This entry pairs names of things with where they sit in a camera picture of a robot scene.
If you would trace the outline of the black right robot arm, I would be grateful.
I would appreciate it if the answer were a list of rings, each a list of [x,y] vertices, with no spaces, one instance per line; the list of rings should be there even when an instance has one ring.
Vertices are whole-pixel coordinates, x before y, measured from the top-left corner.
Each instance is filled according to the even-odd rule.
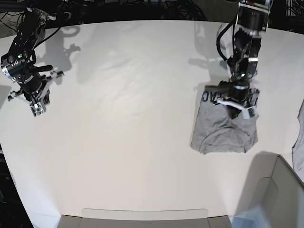
[[[56,18],[41,9],[27,8],[8,53],[1,57],[2,72],[20,86],[16,96],[24,95],[31,105],[40,101],[49,104],[52,77],[40,73],[51,72],[53,66],[35,66],[35,48],[44,41],[45,25],[50,19]]]

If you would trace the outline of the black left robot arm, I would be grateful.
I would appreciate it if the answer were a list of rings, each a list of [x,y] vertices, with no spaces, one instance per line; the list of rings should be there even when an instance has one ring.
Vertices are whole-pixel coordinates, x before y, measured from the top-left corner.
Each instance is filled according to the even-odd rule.
[[[234,19],[217,35],[216,47],[227,63],[230,79],[221,82],[228,93],[215,101],[227,107],[231,119],[242,114],[244,119],[256,116],[255,106],[250,104],[249,93],[252,78],[257,73],[258,53],[261,48],[261,32],[267,31],[271,0],[239,0]],[[232,56],[226,57],[221,50],[221,38],[232,29]]]

